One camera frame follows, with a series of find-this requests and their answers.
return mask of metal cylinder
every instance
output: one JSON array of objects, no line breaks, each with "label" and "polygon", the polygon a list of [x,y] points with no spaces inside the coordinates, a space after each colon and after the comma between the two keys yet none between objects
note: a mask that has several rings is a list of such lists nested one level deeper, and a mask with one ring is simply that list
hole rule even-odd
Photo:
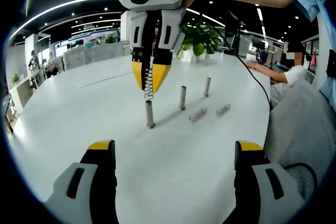
[{"label": "metal cylinder", "polygon": [[180,106],[179,110],[185,110],[185,96],[187,92],[187,87],[182,86],[181,87],[181,97],[180,97]]},{"label": "metal cylinder", "polygon": [[146,101],[147,127],[152,129],[155,127],[153,118],[153,107],[151,101]]},{"label": "metal cylinder", "polygon": [[203,94],[205,97],[209,96],[210,82],[211,82],[211,78],[206,78],[205,90]]}]

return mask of ceiling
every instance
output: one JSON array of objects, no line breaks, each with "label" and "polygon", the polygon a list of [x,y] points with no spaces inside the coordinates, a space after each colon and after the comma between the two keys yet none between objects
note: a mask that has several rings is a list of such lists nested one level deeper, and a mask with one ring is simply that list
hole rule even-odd
[{"label": "ceiling", "polygon": [[[18,16],[17,27],[41,12],[69,1],[73,0],[27,0],[26,4],[28,2],[28,5],[25,4],[18,10],[18,14],[16,14],[16,16]],[[295,4],[291,4],[282,9],[271,7],[259,8],[263,14],[266,35],[269,37],[276,39],[284,37],[283,40],[285,41],[292,37],[299,40],[305,40],[318,34],[317,20],[314,20],[312,23],[309,22]],[[253,31],[259,34],[263,33],[257,13],[257,7],[252,4],[228,0],[196,0],[190,9],[196,10],[220,22],[223,22],[221,17],[225,16],[226,10],[229,10],[234,13],[241,22],[244,22],[246,26],[242,29],[247,29],[248,31]],[[71,37],[71,33],[78,32],[80,31],[79,29],[82,29],[82,27],[72,28],[73,26],[100,20],[120,19],[120,13],[110,13],[124,12],[125,10],[126,8],[124,8],[118,0],[96,0],[62,7],[31,22],[13,38],[13,43],[24,41],[24,36],[29,36],[32,33],[38,33],[44,30],[45,34],[51,34],[51,36],[69,38]],[[93,16],[81,18],[82,16],[88,15]],[[187,13],[185,21],[191,23],[197,22],[199,21],[199,18],[199,15]],[[65,23],[46,30],[46,28],[61,22]],[[115,23],[115,27],[120,25],[120,22],[113,23]],[[97,28],[112,26],[112,22],[96,23],[95,26],[97,25]]]}]

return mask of ceiling light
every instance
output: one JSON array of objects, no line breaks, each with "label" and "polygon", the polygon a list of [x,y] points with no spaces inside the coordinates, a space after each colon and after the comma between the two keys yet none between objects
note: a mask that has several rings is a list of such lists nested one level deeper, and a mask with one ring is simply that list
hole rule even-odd
[{"label": "ceiling light", "polygon": [[264,36],[266,36],[265,27],[262,26],[261,28],[262,28],[262,30],[263,30],[263,31],[262,31],[262,34],[263,34]]},{"label": "ceiling light", "polygon": [[60,5],[57,5],[57,6],[54,6],[50,9],[47,9],[45,10],[44,12],[41,12],[40,14],[34,16],[33,18],[31,18],[30,20],[28,20],[27,22],[25,22],[23,25],[21,25],[19,28],[16,29],[15,32],[13,32],[13,34],[10,36],[10,40],[18,34],[19,31],[21,31],[23,28],[25,28],[28,24],[30,24],[31,22],[33,22],[34,20],[38,19],[39,17],[47,14],[47,13],[50,13],[56,9],[59,9],[59,8],[62,8],[64,6],[68,6],[68,5],[72,5],[72,4],[76,4],[76,3],[81,3],[81,2],[86,2],[86,1],[91,1],[91,0],[74,0],[74,1],[70,1],[70,2],[66,2],[66,3],[63,3],[63,4],[60,4]]},{"label": "ceiling light", "polygon": [[213,19],[213,18],[210,18],[210,17],[208,17],[208,16],[206,16],[206,15],[204,15],[204,14],[202,14],[202,16],[205,17],[205,18],[207,18],[207,19],[210,19],[211,21],[213,21],[213,22],[215,22],[215,23],[217,23],[217,24],[219,24],[219,25],[221,25],[221,26],[223,26],[223,27],[225,27],[224,24],[222,24],[221,22],[219,22],[219,21],[217,21],[217,20],[215,20],[215,19]]},{"label": "ceiling light", "polygon": [[[92,29],[85,30],[85,32],[87,32],[87,31],[93,31],[93,30],[98,30],[98,29],[111,28],[111,27],[112,26],[103,26],[103,27],[98,27],[98,28],[92,28]],[[72,33],[71,35],[80,34],[80,33],[83,33],[83,32],[77,31],[75,33]]]},{"label": "ceiling light", "polygon": [[187,8],[187,11],[188,11],[188,12],[191,12],[191,13],[194,13],[194,14],[198,14],[198,15],[200,15],[199,12],[197,12],[197,11],[195,11],[195,10],[191,10],[191,9],[189,9],[189,8]]},{"label": "ceiling light", "polygon": [[262,17],[261,10],[258,8],[257,11],[258,11],[258,15],[259,15],[259,19],[260,19],[260,21],[264,21],[264,19],[263,19],[263,17]]},{"label": "ceiling light", "polygon": [[37,42],[40,42],[40,41],[42,41],[42,40],[44,40],[44,39],[46,39],[46,38],[49,38],[50,37],[50,35],[48,35],[48,36],[46,36],[46,37],[43,37],[42,39],[39,39]]},{"label": "ceiling light", "polygon": [[80,25],[77,25],[77,26],[72,26],[71,28],[76,28],[76,27],[86,26],[86,25],[92,25],[92,24],[96,24],[96,23],[113,22],[113,21],[121,21],[121,19],[100,20],[100,21],[95,21],[95,22],[90,22],[90,23],[80,24]]}]

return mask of potted plant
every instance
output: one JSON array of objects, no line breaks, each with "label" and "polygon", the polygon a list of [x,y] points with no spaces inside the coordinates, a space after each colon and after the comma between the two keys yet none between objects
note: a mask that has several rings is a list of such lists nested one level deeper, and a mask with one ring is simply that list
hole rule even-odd
[{"label": "potted plant", "polygon": [[17,74],[15,74],[12,78],[12,83],[14,85],[17,85],[19,83],[19,81],[20,81],[20,77]]},{"label": "potted plant", "polygon": [[106,44],[113,44],[113,43],[115,43],[116,41],[117,41],[116,38],[110,36],[110,37],[108,37],[108,38],[105,40],[105,43],[106,43]]},{"label": "potted plant", "polygon": [[221,40],[217,37],[217,32],[211,26],[203,25],[202,22],[194,26],[184,24],[182,32],[185,34],[185,38],[177,53],[177,57],[183,61],[191,62],[195,59],[198,62],[199,56],[204,51],[206,51],[205,57],[207,58],[209,55],[215,53],[217,44],[221,43]]}]

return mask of white table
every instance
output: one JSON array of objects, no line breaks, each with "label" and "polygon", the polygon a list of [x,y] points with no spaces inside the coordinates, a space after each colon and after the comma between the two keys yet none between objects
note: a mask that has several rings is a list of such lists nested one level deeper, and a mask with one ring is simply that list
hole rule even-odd
[{"label": "white table", "polygon": [[[174,59],[155,94],[156,128],[149,130],[130,62],[127,56],[72,69],[34,93],[10,140],[29,186],[45,201],[56,178],[90,144],[113,139],[120,223],[223,221],[235,207],[235,142],[265,141],[269,106],[261,87],[233,56],[216,54],[196,64]],[[255,75],[269,92],[269,78]],[[210,96],[204,98],[207,77]],[[187,97],[181,112],[182,85]],[[231,109],[217,118],[215,111],[226,103]],[[188,116],[203,106],[208,113],[192,124]]]}]

